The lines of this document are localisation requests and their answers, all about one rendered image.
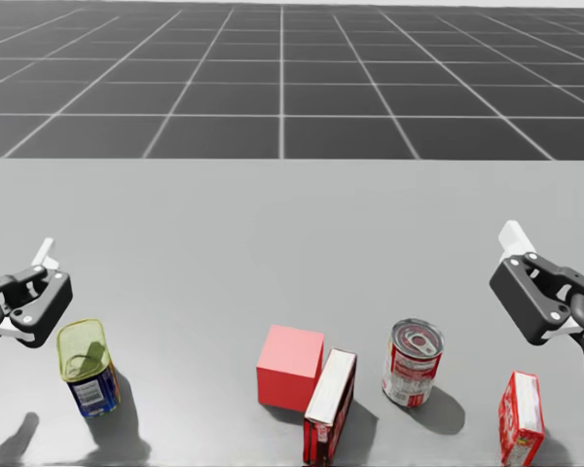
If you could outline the pink cube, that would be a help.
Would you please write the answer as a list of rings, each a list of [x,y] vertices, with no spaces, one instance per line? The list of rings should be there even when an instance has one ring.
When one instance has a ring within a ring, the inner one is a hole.
[[[317,385],[324,335],[272,325],[257,365],[257,398],[264,406],[303,413]]]

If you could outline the green and blue rectangular can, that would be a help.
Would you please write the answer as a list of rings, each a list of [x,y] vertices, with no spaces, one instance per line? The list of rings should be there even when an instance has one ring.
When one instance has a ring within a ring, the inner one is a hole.
[[[115,368],[98,319],[82,319],[56,337],[59,371],[82,417],[114,411],[121,402]]]

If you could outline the red and white can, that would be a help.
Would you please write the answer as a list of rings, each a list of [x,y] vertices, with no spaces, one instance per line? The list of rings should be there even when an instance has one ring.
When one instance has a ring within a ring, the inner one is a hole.
[[[445,348],[443,334],[431,323],[407,318],[390,331],[383,393],[403,408],[423,405],[429,398]]]

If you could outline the red and white carton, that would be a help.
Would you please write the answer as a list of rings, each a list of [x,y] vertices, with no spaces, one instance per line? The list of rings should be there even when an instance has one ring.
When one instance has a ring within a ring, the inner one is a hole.
[[[357,354],[331,348],[304,416],[303,461],[328,467],[353,400]]]

